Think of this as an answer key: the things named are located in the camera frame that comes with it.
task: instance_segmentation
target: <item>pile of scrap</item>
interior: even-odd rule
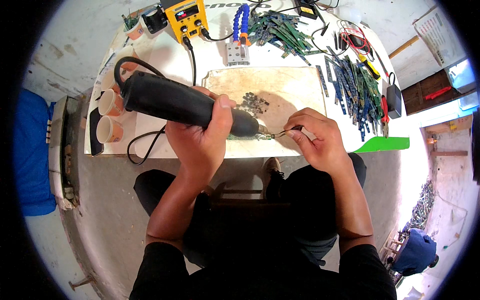
[[[258,14],[253,11],[248,24],[249,40],[252,44],[257,42],[258,46],[263,46],[266,43],[272,44],[283,51],[282,58],[293,54],[311,66],[312,64],[305,56],[318,54],[321,51],[311,51],[313,46],[307,39],[313,40],[313,37],[298,31],[296,29],[298,23],[308,25],[300,21],[299,16],[274,11]]]
[[[356,64],[353,64],[348,55],[344,59],[340,59],[329,46],[327,48],[333,56],[333,59],[325,56],[325,66],[327,79],[335,88],[335,104],[340,103],[343,114],[348,113],[353,125],[358,126],[361,140],[364,142],[365,129],[370,132],[368,122],[372,125],[373,133],[377,134],[378,121],[384,116],[378,83],[363,68],[362,63],[357,61]],[[332,77],[330,64],[335,72],[335,81]],[[325,96],[329,97],[320,66],[317,66],[317,70],[325,90]]]

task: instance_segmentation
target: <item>blue cloth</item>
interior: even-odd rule
[[[397,255],[391,267],[403,276],[421,273],[435,260],[437,243],[428,235],[410,230],[410,236],[402,252]]]
[[[55,210],[57,203],[50,192],[48,178],[47,120],[53,105],[27,90],[20,93],[14,115],[13,173],[24,216],[40,216]]]

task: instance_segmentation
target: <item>person in blue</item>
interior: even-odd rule
[[[392,270],[403,276],[410,276],[423,272],[427,267],[435,267],[438,262],[436,252],[437,243],[425,231],[411,228],[407,243],[400,248],[400,253],[397,254],[395,261],[391,257],[388,261],[393,262],[390,267]]]

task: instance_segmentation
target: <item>wooden stick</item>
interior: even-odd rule
[[[468,151],[432,151],[432,156],[467,156]]]
[[[398,53],[402,52],[405,50],[407,47],[411,46],[413,43],[419,40],[419,36],[414,36],[411,39],[409,39],[405,44],[401,45],[400,47],[397,48],[397,50],[393,51],[388,58],[392,59],[393,56],[397,55]]]

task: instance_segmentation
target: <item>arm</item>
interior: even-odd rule
[[[162,241],[181,249],[183,234],[192,219],[195,197],[210,182],[225,156],[226,140],[232,126],[231,108],[235,106],[235,101],[203,87],[193,88],[216,100],[212,120],[206,130],[167,122],[165,132],[168,142],[181,166],[150,216],[146,244]]]
[[[311,141],[301,131],[288,130],[298,125],[303,125],[316,139]],[[299,145],[311,166],[332,177],[340,254],[356,245],[374,245],[367,201],[353,163],[343,147],[336,122],[311,108],[304,108],[290,116],[284,129]]]

